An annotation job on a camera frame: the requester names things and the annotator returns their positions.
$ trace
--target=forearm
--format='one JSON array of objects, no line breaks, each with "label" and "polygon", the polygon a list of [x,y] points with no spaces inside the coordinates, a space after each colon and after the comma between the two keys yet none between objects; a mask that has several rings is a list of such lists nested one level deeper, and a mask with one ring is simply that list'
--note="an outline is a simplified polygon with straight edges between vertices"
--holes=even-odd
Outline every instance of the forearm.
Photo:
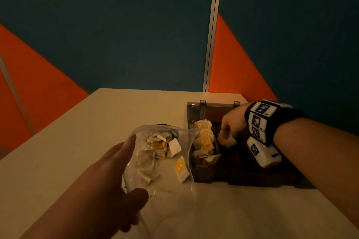
[{"label": "forearm", "polygon": [[359,228],[359,137],[299,118],[282,124],[274,143]]}]

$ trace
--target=blue wall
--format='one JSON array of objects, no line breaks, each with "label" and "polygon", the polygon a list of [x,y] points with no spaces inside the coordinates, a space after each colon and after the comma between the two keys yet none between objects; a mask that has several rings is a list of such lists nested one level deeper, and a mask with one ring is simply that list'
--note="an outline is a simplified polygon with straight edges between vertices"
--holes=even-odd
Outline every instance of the blue wall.
[{"label": "blue wall", "polygon": [[219,13],[280,101],[359,134],[359,0],[220,0]]},{"label": "blue wall", "polygon": [[0,0],[0,23],[87,92],[202,91],[211,0]]}]

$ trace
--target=table surface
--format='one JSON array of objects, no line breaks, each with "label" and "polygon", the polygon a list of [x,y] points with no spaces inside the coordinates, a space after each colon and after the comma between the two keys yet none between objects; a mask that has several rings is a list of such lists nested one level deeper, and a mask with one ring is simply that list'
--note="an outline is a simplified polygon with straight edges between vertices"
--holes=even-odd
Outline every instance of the table surface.
[{"label": "table surface", "polygon": [[[0,238],[18,238],[111,146],[143,124],[187,127],[186,102],[240,94],[99,89],[0,160]],[[196,183],[203,208],[193,238],[358,238],[317,190]],[[119,232],[115,238],[124,238]]]}]

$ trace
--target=right hand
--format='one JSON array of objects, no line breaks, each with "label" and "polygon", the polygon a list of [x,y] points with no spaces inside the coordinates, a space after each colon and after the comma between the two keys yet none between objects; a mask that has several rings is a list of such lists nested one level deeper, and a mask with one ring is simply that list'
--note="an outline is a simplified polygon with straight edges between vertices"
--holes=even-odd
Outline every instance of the right hand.
[{"label": "right hand", "polygon": [[252,103],[253,102],[242,104],[223,116],[221,134],[224,139],[228,138],[230,131],[236,134],[247,127],[245,112]]}]

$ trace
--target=orange panel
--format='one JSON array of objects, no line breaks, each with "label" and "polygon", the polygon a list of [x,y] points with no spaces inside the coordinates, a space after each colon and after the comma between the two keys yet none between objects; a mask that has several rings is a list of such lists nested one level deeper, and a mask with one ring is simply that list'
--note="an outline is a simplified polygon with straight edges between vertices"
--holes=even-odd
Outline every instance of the orange panel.
[{"label": "orange panel", "polygon": [[0,146],[14,150],[31,137],[29,128],[0,71]]},{"label": "orange panel", "polygon": [[36,131],[88,96],[60,70],[0,25],[0,55]]},{"label": "orange panel", "polygon": [[214,39],[209,92],[240,93],[249,102],[264,98],[277,101],[220,14]]}]

